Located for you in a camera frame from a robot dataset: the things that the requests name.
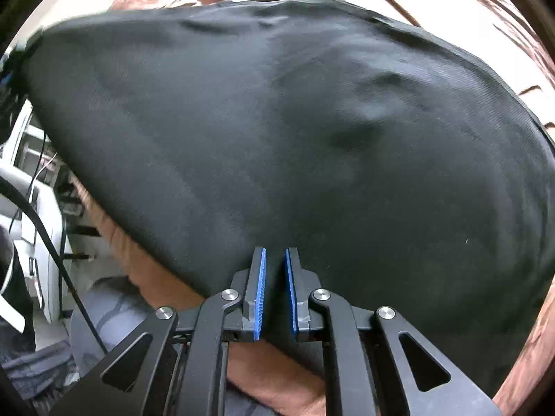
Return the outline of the black garment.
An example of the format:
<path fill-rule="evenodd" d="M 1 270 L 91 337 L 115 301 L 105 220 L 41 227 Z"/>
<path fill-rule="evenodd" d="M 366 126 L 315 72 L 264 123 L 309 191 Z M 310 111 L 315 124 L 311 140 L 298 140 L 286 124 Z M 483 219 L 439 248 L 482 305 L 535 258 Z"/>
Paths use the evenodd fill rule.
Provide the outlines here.
<path fill-rule="evenodd" d="M 388 304 L 480 388 L 554 275 L 554 145 L 484 62 L 333 0 L 114 11 L 53 26 L 20 76 L 61 158 L 198 293 L 284 252 Z"/>

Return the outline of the white furniture unit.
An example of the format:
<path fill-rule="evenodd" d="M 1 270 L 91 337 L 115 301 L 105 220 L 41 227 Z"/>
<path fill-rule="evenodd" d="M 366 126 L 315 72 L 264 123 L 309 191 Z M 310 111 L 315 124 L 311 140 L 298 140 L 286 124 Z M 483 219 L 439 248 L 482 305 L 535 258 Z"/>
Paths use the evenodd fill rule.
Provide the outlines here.
<path fill-rule="evenodd" d="M 70 171 L 25 102 L 14 129 L 1 146 L 1 177 L 37 213 L 50 243 L 70 277 L 80 263 L 97 255 L 86 245 L 97 229 L 84 223 L 85 209 Z M 14 237 L 30 294 L 47 322 L 70 316 L 70 291 L 33 220 L 8 199 L 1 199 L 1 224 Z"/>

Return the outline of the brown bed blanket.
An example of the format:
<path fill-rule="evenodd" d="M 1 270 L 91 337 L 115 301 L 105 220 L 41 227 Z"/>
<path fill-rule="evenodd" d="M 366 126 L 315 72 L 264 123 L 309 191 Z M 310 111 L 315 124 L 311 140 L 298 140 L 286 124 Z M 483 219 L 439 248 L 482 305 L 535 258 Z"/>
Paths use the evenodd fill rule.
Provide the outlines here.
<path fill-rule="evenodd" d="M 112 10 L 208 5 L 227 0 L 114 0 Z M 554 141 L 554 59 L 513 0 L 343 0 L 419 26 L 477 55 L 538 115 Z M 104 280 L 143 313 L 153 307 L 192 308 L 203 301 L 132 240 L 72 178 L 91 221 L 108 241 L 125 278 Z M 276 347 L 232 347 L 229 377 L 241 391 L 285 415 L 325 415 L 324 383 Z M 503 415 L 554 415 L 554 277 L 538 317 L 494 397 Z"/>

